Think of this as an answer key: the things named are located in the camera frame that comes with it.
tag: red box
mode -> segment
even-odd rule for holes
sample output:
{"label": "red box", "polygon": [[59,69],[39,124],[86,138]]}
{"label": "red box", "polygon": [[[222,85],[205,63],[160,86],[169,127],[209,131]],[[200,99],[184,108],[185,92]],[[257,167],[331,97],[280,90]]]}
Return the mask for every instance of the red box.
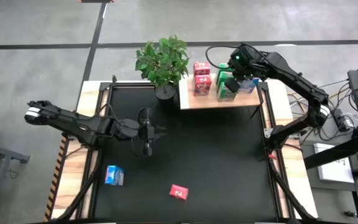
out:
{"label": "red box", "polygon": [[194,63],[194,76],[195,75],[209,75],[211,67],[208,62]]}
{"label": "red box", "polygon": [[197,75],[194,76],[194,96],[206,96],[211,88],[210,75]]}
{"label": "red box", "polygon": [[171,191],[169,191],[169,195],[186,200],[188,192],[189,189],[172,184]]}

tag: potted plant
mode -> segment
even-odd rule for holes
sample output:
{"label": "potted plant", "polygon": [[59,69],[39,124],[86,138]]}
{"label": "potted plant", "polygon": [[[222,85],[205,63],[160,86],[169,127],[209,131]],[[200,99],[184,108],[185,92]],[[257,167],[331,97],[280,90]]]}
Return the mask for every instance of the potted plant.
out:
{"label": "potted plant", "polygon": [[158,47],[147,42],[144,48],[136,51],[135,70],[142,72],[142,79],[147,78],[154,84],[154,93],[160,103],[172,103],[177,92],[175,87],[184,74],[188,75],[186,50],[186,42],[175,35],[161,38]]}

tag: wooden table frame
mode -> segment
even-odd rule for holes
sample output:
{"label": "wooden table frame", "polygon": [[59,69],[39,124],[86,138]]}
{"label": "wooden table frame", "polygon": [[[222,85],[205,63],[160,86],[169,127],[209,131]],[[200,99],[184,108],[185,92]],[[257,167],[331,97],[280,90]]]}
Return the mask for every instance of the wooden table frame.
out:
{"label": "wooden table frame", "polygon": [[[122,86],[145,85],[148,82],[119,82]],[[86,116],[92,116],[95,111],[99,111],[101,116],[106,115],[107,111],[102,108],[106,102],[110,102],[111,91],[109,91],[110,82],[88,81],[84,82],[81,89],[80,99],[78,101],[77,112]],[[261,85],[261,99],[263,100],[259,113],[264,117],[263,125],[265,128],[272,128],[275,125],[285,125],[293,120],[289,107],[285,86],[278,80],[269,80]],[[287,143],[299,146],[299,142],[289,139]],[[66,158],[66,155],[72,151],[79,149],[81,146],[77,140],[69,140],[63,137],[60,143],[57,164],[53,174],[50,194],[47,201],[47,209],[45,211],[44,221],[47,222],[53,218],[59,217],[69,206],[75,195],[79,192],[89,173],[94,169],[98,152],[92,149],[83,148]],[[279,152],[273,152],[277,157],[275,166],[282,174],[285,182],[290,186],[291,191],[306,208],[306,210],[317,217],[317,211],[311,193],[309,180],[306,173],[305,164],[303,163],[302,153],[292,147],[285,146]],[[88,218],[92,217],[94,204],[92,199],[92,191],[96,187],[93,185],[86,193],[83,203],[77,208],[77,211],[71,218]],[[288,209],[288,201],[282,189],[278,184],[273,185],[273,191],[278,192],[276,198],[277,215],[279,217],[297,217],[299,214]]]}

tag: gray floor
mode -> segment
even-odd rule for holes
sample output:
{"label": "gray floor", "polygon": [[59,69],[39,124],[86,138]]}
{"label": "gray floor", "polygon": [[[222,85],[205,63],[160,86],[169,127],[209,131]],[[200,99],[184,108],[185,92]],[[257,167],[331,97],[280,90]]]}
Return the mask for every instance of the gray floor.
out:
{"label": "gray floor", "polygon": [[[0,45],[89,44],[99,10],[100,4],[76,0],[0,0]],[[185,41],[358,40],[358,0],[116,1],[108,4],[99,43],[157,41],[171,34]],[[205,61],[205,48],[188,48],[190,65]],[[295,71],[317,85],[343,80],[348,70],[358,68],[358,45],[258,48],[281,53]],[[134,71],[136,50],[98,49],[89,79],[110,80],[116,75],[119,80],[139,80],[140,74]],[[26,124],[26,103],[50,100],[74,109],[88,52],[0,50],[0,146],[32,156],[26,165],[12,164],[20,174],[14,180],[6,177],[0,223],[42,221],[60,132]],[[226,62],[230,52],[213,50],[211,59]],[[332,95],[340,86],[325,90]],[[354,113],[348,102],[341,108]],[[325,220],[337,220],[341,216],[338,210],[352,206],[346,193],[313,192],[319,216]]]}

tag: green leaves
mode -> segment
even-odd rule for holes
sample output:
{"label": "green leaves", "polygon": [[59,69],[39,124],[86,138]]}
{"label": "green leaves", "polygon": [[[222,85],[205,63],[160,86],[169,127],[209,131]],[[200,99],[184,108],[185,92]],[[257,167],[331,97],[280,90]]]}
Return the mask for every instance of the green leaves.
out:
{"label": "green leaves", "polygon": [[147,42],[144,50],[136,51],[135,70],[142,72],[142,78],[147,78],[156,87],[177,85],[184,74],[188,74],[189,58],[186,54],[186,42],[178,37],[161,38],[158,46]]}

